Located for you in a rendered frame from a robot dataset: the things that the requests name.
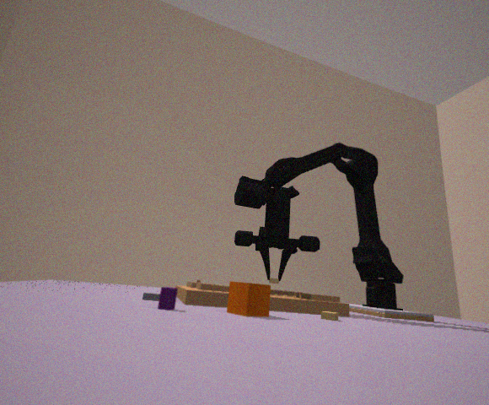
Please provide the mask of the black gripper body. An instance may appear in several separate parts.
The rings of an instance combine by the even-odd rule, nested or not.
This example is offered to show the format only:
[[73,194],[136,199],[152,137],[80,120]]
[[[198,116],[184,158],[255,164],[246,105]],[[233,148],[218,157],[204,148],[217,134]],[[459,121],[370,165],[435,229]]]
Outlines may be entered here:
[[318,251],[320,240],[316,236],[302,235],[299,239],[289,239],[290,212],[284,209],[266,210],[264,236],[253,235],[253,231],[238,230],[235,233],[234,243],[237,246],[283,246],[284,248],[297,247],[300,251]]

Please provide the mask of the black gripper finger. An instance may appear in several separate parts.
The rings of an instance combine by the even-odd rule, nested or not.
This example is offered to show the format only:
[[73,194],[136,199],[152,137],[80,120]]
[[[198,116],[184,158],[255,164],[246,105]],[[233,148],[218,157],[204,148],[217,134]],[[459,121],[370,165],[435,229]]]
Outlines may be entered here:
[[265,269],[267,279],[270,280],[270,257],[269,257],[269,246],[255,246],[255,250],[261,253]]
[[279,281],[282,278],[282,274],[283,274],[284,269],[285,269],[285,267],[287,265],[287,261],[288,261],[289,257],[292,254],[295,254],[297,251],[298,251],[298,249],[293,249],[293,248],[284,248],[282,250],[282,258],[281,258],[281,263],[280,263],[279,273],[278,273]]

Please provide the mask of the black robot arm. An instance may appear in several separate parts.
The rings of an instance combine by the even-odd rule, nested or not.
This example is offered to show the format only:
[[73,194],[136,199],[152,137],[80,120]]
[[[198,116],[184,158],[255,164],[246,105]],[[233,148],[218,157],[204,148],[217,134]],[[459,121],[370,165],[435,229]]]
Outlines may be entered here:
[[[346,162],[342,158],[350,160]],[[360,241],[352,248],[352,253],[360,279],[366,282],[367,304],[362,306],[403,311],[397,308],[395,298],[395,284],[403,283],[403,275],[392,262],[390,250],[379,234],[373,190],[378,161],[372,154],[336,143],[301,158],[280,159],[266,171],[262,181],[241,176],[234,203],[258,209],[266,204],[266,210],[276,208],[290,212],[291,198],[299,195],[299,192],[293,186],[282,186],[300,174],[328,163],[346,174],[354,189]]]

